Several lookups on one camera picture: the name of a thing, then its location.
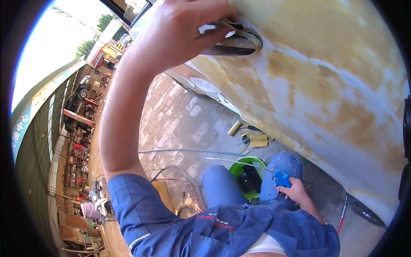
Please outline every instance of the sky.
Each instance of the sky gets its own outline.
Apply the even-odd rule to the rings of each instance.
[[[102,14],[111,11],[99,0],[56,0],[55,6],[96,28]],[[42,79],[71,62],[77,46],[95,33],[75,19],[47,9],[34,27],[17,66],[11,112],[26,93]]]

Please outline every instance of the hand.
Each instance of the hand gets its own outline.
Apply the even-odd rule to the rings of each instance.
[[[134,52],[134,63],[144,62],[139,68],[155,76],[191,60],[230,32],[218,27],[201,35],[199,27],[235,16],[227,0],[162,0],[129,52]]]
[[[304,185],[302,181],[298,178],[289,178],[291,188],[278,186],[277,191],[286,194],[285,199],[290,198],[294,202],[298,204],[302,204],[307,200],[311,200],[311,198],[307,195],[307,192],[304,189]]]

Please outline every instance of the man's right hand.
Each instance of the man's right hand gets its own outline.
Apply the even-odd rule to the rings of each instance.
[[[291,188],[283,186],[277,187],[278,192],[282,192],[286,195],[285,199],[290,198],[298,204],[302,204],[307,200],[311,201],[311,198],[307,195],[307,192],[305,191],[304,185],[302,184],[301,180],[299,180],[298,178],[290,177],[289,181]]]

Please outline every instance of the black suv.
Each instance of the black suv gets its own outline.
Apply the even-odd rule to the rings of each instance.
[[[79,111],[79,107],[83,99],[87,96],[88,90],[91,89],[90,82],[90,75],[86,75],[80,82],[80,85],[77,87],[76,91],[72,93],[69,97],[65,109],[77,113]],[[72,133],[74,131],[73,124],[75,120],[64,115],[64,128],[69,132]]]

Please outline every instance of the concrete ground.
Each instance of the concrete ground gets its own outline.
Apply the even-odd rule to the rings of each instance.
[[[99,121],[94,134],[89,167],[90,176],[103,174],[98,152]],[[152,82],[146,98],[140,124],[139,150],[194,148],[236,152],[240,148],[240,135],[233,137],[227,134],[239,115],[227,109],[215,100],[205,97],[197,98],[176,84],[166,74],[158,75]],[[249,148],[249,155],[257,156],[267,163],[278,152],[287,151],[296,154],[302,162],[306,159],[282,143],[274,140],[267,148]],[[236,160],[237,156],[189,151],[157,152],[139,154],[149,177],[169,165],[180,165],[198,181],[202,171],[209,165],[221,164],[229,167],[231,163],[206,160],[205,157],[222,157]],[[165,170],[159,178],[180,178],[178,174]],[[308,162],[302,171],[302,181],[308,195],[312,198],[325,222],[337,228],[344,205],[346,192],[334,179],[316,165]],[[167,181],[167,187],[174,206],[182,201],[182,192],[191,194],[191,189],[179,181]],[[377,227],[347,208],[346,219],[340,234],[340,256],[367,256],[382,237],[385,229]],[[117,222],[110,222],[106,231],[106,240],[111,245],[114,256],[130,255]]]

